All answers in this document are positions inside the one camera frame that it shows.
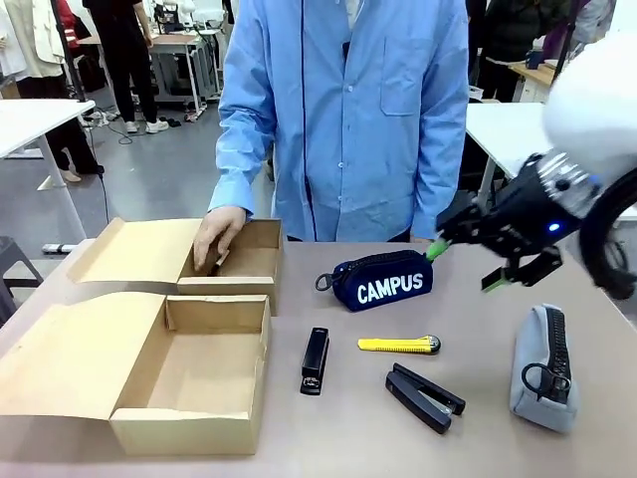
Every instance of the yellow handle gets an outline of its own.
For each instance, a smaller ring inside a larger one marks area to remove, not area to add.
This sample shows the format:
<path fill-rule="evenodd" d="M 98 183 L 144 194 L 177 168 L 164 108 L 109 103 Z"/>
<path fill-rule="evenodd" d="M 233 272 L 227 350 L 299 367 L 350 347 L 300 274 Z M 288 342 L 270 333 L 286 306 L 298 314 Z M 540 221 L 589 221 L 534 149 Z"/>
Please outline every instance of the yellow handle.
<path fill-rule="evenodd" d="M 435 336 L 425 336 L 414 340 L 360 339 L 358 348 L 369 352 L 434 354 L 440 349 L 440 340 Z"/>

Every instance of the open cardboard box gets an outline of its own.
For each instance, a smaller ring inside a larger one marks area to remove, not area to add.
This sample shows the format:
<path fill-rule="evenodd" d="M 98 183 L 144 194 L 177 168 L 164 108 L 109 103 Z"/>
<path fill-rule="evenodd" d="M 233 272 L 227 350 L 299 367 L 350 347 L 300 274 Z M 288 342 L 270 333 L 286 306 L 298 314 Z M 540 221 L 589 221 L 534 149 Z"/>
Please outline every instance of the open cardboard box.
<path fill-rule="evenodd" d="M 207 276 L 218 258 L 216 246 L 211 247 L 207 269 L 194 270 L 192 243 L 199 224 L 201 219 L 116 218 L 70 269 L 69 278 L 76 284 L 126 282 L 126 290 L 159 294 L 265 294 L 275 315 L 283 256 L 281 221 L 248 222 L 214 277 Z"/>
<path fill-rule="evenodd" d="M 54 306 L 0 359 L 0 415 L 108 420 L 131 455 L 252 454 L 269 329 L 267 296 Z"/>

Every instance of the person's right hand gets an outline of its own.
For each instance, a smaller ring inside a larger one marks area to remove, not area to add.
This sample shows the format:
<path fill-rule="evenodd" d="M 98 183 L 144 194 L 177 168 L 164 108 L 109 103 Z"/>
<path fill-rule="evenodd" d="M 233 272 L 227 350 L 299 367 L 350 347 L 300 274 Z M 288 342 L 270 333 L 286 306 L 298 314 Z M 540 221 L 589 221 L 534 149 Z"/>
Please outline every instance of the person's right hand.
<path fill-rule="evenodd" d="M 206 214 L 195 236 L 195 269 L 200 271 L 203 268 L 215 239 L 219 238 L 219 254 L 223 254 L 245 223 L 246 210 L 243 207 L 223 206 Z"/>

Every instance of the box lid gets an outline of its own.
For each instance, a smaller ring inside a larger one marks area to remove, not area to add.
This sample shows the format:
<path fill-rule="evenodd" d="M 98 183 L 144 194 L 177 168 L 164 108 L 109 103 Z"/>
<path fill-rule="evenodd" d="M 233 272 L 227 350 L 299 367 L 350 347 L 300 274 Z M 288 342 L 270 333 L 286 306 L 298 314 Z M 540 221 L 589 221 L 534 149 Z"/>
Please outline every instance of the box lid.
<path fill-rule="evenodd" d="M 74 282 L 176 283 L 201 219 L 114 219 L 69 271 Z"/>
<path fill-rule="evenodd" d="M 54 306 L 0 358 L 0 415 L 109 419 L 165 297 Z"/>

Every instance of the shirt cuff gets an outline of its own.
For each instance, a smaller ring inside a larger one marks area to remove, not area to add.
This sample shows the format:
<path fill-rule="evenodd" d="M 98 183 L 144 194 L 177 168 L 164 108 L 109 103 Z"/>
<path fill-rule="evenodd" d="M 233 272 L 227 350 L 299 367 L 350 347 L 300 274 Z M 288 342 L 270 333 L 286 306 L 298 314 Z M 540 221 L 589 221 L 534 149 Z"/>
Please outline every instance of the shirt cuff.
<path fill-rule="evenodd" d="M 415 211 L 414 220 L 411 223 L 411 235 L 419 239 L 436 239 L 436 217 Z"/>
<path fill-rule="evenodd" d="M 243 207 L 248 216 L 254 214 L 255 204 L 252 187 L 243 175 L 232 177 L 224 174 L 219 178 L 208 211 L 222 206 Z"/>

